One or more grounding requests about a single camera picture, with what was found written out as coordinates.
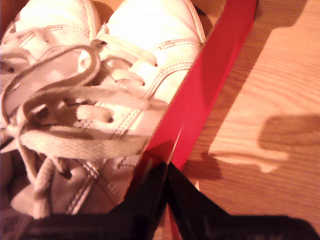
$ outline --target red shoe box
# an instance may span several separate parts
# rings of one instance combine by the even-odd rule
[[[210,6],[210,2],[206,1],[204,5]],[[171,161],[178,169],[184,168],[253,27],[257,5],[258,0],[226,0],[219,20],[145,149],[128,192],[160,162]],[[174,239],[179,239],[173,221],[171,229]]]

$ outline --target sneaker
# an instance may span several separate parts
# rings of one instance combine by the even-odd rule
[[[91,47],[78,47],[78,75],[36,92],[14,117],[2,109],[2,135],[14,138],[2,151],[18,149],[23,161],[13,164],[27,172],[9,187],[11,206],[34,218],[117,206],[204,41],[189,0],[125,0]]]
[[[65,46],[89,45],[100,28],[98,12],[89,0],[29,0],[1,40],[1,91],[14,75]],[[74,51],[65,59],[48,64],[51,77],[39,72],[32,78],[42,78],[42,81],[21,83],[10,96],[10,102],[20,99],[23,93],[29,93],[23,97],[27,99],[33,89],[47,85],[52,79],[69,77],[77,70],[78,57],[79,52]]]

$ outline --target wooden floor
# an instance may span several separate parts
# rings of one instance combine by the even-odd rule
[[[320,0],[261,0],[184,169],[232,215],[288,215],[320,234]],[[171,239],[162,222],[163,239]]]

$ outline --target white shoelace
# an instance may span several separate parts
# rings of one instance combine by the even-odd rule
[[[5,35],[2,39],[0,47],[1,63],[6,65],[7,60],[12,58],[20,58],[27,61],[30,66],[35,64],[37,60],[31,55],[28,50],[17,46],[17,42],[23,36],[34,33],[35,35],[39,36],[44,42],[48,43],[47,33],[39,27],[15,32],[16,27],[14,22],[11,23],[10,29],[10,31],[12,32]]]
[[[4,102],[23,76],[74,50],[86,51],[88,55],[80,61],[83,68],[81,73],[43,87],[21,104],[16,112],[6,111]],[[1,151],[18,149],[20,152],[28,179],[34,185],[33,217],[36,219],[51,214],[49,189],[54,171],[57,169],[62,174],[70,173],[64,159],[96,162],[133,156],[139,154],[147,143],[146,137],[139,136],[94,139],[84,132],[84,128],[76,127],[81,120],[110,122],[113,112],[94,105],[96,102],[126,106],[140,111],[153,105],[139,94],[139,88],[144,84],[140,76],[128,69],[118,68],[118,65],[107,65],[108,61],[114,59],[122,60],[127,66],[128,63],[133,64],[137,60],[157,65],[157,59],[153,54],[114,36],[99,34],[91,47],[71,46],[22,71],[1,93],[1,143],[13,139]],[[108,71],[108,76],[103,82],[98,83],[99,85],[94,85],[101,67]],[[118,80],[129,80],[129,84],[123,87],[117,84]],[[54,122],[48,124],[48,117],[53,118]],[[36,163],[41,161],[40,154],[46,158],[38,170]]]

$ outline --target shoe box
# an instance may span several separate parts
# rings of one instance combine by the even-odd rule
[[[253,27],[259,0],[191,0],[206,42],[143,152],[128,193],[161,162],[183,170]]]

